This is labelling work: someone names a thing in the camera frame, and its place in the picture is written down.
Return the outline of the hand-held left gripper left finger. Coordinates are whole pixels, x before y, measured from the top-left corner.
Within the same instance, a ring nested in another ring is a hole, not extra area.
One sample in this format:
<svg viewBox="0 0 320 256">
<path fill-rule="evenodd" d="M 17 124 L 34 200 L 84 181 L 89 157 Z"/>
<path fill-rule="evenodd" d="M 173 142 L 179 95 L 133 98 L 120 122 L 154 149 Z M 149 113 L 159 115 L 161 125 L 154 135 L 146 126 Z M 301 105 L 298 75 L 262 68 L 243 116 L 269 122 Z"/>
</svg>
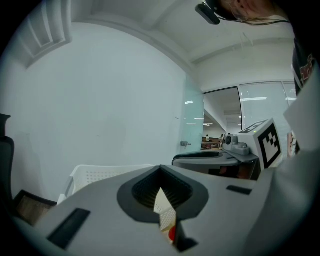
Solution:
<svg viewBox="0 0 320 256">
<path fill-rule="evenodd" d="M 178 256 L 158 223 L 137 222 L 117 200 L 118 190 L 127 181 L 151 167 L 94 182 L 51 209 L 35 229 L 45 238 L 75 210 L 90 212 L 66 252 L 73 256 Z"/>
</svg>

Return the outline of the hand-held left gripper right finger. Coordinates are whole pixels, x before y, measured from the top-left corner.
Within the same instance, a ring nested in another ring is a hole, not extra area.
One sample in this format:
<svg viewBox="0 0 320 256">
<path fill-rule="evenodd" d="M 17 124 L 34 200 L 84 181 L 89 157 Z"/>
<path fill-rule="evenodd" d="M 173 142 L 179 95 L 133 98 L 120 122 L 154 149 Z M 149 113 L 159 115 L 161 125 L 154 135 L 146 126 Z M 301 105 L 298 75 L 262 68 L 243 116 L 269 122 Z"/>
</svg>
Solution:
<svg viewBox="0 0 320 256">
<path fill-rule="evenodd" d="M 177 223 L 173 245 L 161 256 L 253 256 L 252 229 L 262 209 L 261 180 L 211 176 L 162 165 L 161 175 L 178 182 L 174 196 Z"/>
</svg>

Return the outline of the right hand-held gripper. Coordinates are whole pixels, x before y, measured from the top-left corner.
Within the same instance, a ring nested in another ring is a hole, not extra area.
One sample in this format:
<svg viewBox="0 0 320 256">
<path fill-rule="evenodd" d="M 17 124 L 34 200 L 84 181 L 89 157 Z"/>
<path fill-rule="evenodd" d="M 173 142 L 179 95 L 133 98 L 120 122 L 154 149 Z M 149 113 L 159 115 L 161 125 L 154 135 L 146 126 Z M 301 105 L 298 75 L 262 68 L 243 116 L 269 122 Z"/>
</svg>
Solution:
<svg viewBox="0 0 320 256">
<path fill-rule="evenodd" d="M 172 165 L 212 176 L 253 180 L 282 155 L 274 120 L 265 119 L 225 137 L 222 150 L 202 150 L 176 155 Z"/>
</svg>

